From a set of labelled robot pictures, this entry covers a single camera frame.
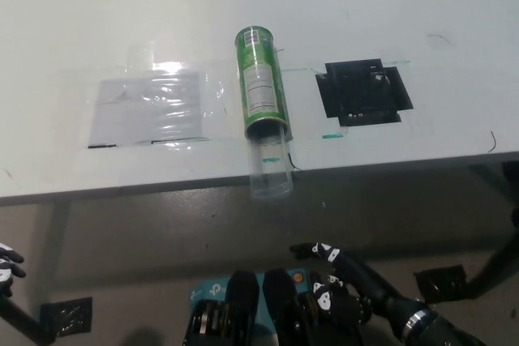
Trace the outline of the white and black right hand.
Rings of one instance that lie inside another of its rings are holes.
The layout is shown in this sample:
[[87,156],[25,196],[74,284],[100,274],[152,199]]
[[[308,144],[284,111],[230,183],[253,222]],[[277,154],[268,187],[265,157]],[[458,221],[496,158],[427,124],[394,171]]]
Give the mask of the white and black right hand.
[[330,318],[347,314],[349,305],[361,308],[365,298],[375,314],[386,317],[389,300],[402,295],[382,276],[347,250],[319,242],[290,247],[297,259],[319,258],[330,263],[333,273],[326,282],[318,276],[311,282],[318,307]]

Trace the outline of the white and black left hand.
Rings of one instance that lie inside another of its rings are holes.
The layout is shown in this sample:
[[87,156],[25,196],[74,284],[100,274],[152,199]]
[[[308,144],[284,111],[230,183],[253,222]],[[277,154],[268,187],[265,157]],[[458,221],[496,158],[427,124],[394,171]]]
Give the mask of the white and black left hand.
[[0,280],[1,280],[1,297],[12,297],[12,285],[15,278],[23,279],[27,273],[21,267],[24,263],[24,257],[14,249],[0,243]]

